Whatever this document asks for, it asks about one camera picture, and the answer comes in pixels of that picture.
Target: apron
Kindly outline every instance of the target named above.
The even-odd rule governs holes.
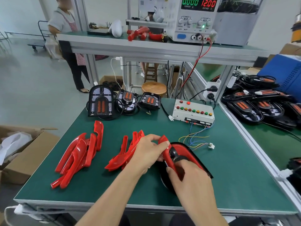
[[[70,28],[71,28],[71,31],[72,32],[77,32],[77,26],[76,26],[76,22],[75,22],[75,18],[74,16],[72,15],[72,13],[70,13],[70,15],[72,16],[72,18],[74,19],[74,23],[70,23],[67,18],[62,14],[60,13],[63,18],[66,20],[66,22],[69,24]],[[86,61],[85,61],[85,58],[84,58],[84,55],[82,54],[75,54],[75,57],[76,57],[76,60],[77,60],[77,65],[78,66],[85,66],[86,65]]]

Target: wooden stool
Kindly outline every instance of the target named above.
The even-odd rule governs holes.
[[[149,81],[155,81],[157,82],[157,69],[158,69],[159,64],[155,63],[154,67],[150,67],[149,63],[146,63],[145,65],[145,75],[144,75],[144,83],[149,80]]]
[[[142,91],[155,93],[157,95],[160,95],[163,97],[166,94],[166,86],[163,83],[157,83],[157,82],[147,82],[143,83],[141,86]]]

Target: digital display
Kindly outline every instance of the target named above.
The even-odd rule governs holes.
[[[181,9],[214,12],[217,0],[183,0]]]

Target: blue box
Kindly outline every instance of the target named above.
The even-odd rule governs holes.
[[[258,76],[265,75],[275,77],[280,84],[278,90],[293,95],[301,102],[301,56],[276,55],[258,72]]]

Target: red wire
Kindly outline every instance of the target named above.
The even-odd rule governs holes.
[[[202,58],[205,54],[207,54],[207,53],[209,52],[209,50],[210,50],[210,48],[211,48],[211,46],[212,46],[212,41],[211,41],[211,39],[209,39],[209,41],[210,41],[210,46],[209,46],[208,50],[207,50],[202,56],[198,57],[198,59],[195,61],[195,64],[194,64],[194,66],[193,66],[193,68],[192,68],[190,74],[188,75],[188,77],[186,78],[186,80],[183,82],[183,84],[182,84],[182,86],[181,86],[181,89],[184,87],[185,83],[186,83],[187,80],[190,78],[190,76],[191,76],[192,72],[194,71],[194,68],[196,67],[196,65],[197,65],[198,61],[200,60],[200,58]]]

